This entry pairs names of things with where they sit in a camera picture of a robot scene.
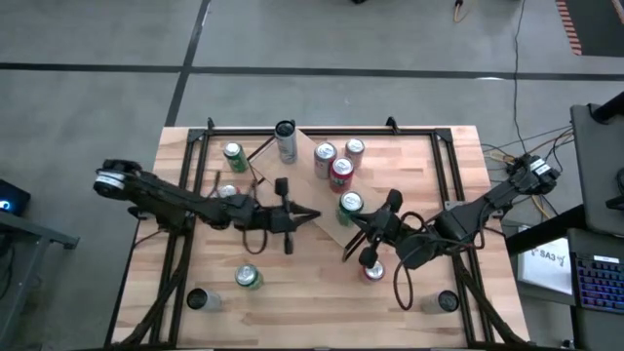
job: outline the rgb keyboard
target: rgb keyboard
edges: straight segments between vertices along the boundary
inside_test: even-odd
[[[624,264],[594,260],[589,255],[577,256],[574,263],[581,306],[624,313]]]

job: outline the white can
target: white can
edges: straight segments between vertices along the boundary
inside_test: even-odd
[[[450,313],[459,307],[459,298],[452,291],[432,293],[420,299],[420,309],[426,314]]]
[[[186,297],[186,304],[190,309],[218,312],[223,310],[221,296],[216,292],[201,288],[193,289]]]

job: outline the wooden table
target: wooden table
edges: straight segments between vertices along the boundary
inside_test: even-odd
[[[451,127],[464,192],[468,201],[489,190],[486,164],[475,127]],[[153,172],[177,183],[188,129],[164,129]],[[203,179],[202,194],[213,187],[215,172],[221,171],[221,184],[232,183],[243,190],[253,179],[250,172],[233,174],[222,155],[230,137],[213,136]],[[339,148],[348,137],[314,137],[315,141],[330,140]],[[401,210],[417,211],[425,218],[441,207],[432,146],[428,137],[368,136],[362,168],[356,172],[358,181],[385,198],[391,187],[403,192]],[[261,146],[266,137],[243,136],[240,142],[247,155]],[[252,159],[259,164],[262,153]],[[312,155],[300,155],[312,158]],[[448,160],[445,159],[448,187],[453,193]],[[193,184],[191,169],[189,190]],[[305,198],[292,198],[302,206],[311,207],[314,189]],[[262,205],[277,205],[270,181],[258,189]],[[333,215],[335,208],[326,215]],[[155,222],[144,222],[137,240],[156,230]],[[345,229],[351,237],[356,229]],[[380,260],[387,273],[374,285],[359,279],[357,253],[347,262],[340,262],[342,247],[315,223],[307,223],[292,234],[294,254],[283,252],[282,235],[270,235],[267,249],[251,255],[242,246],[242,235],[234,229],[212,230],[198,223],[191,256],[186,291],[201,287],[219,293],[224,311],[207,313],[184,306],[179,347],[452,347],[465,346],[459,311],[445,315],[425,315],[418,307],[421,296],[441,290],[456,291],[449,257],[438,257],[411,271],[416,303],[409,312],[397,304],[392,289],[392,273],[398,258],[389,247],[382,247]],[[249,235],[250,245],[260,244],[261,234]],[[486,248],[479,260],[487,296],[502,318],[519,336],[527,339],[527,326],[516,283],[502,237],[486,233]],[[132,256],[121,307],[117,315],[113,341],[127,336],[156,298],[167,236],[143,242]],[[264,275],[265,285],[250,292],[237,286],[234,271],[250,262]],[[406,277],[400,275],[400,290],[407,295]],[[483,339],[476,302],[471,297],[471,310],[478,339]],[[167,338],[171,308],[165,312],[162,338]]]

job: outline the white paper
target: white paper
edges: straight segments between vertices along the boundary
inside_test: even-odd
[[[518,280],[572,295],[567,239],[557,239],[518,257]]]

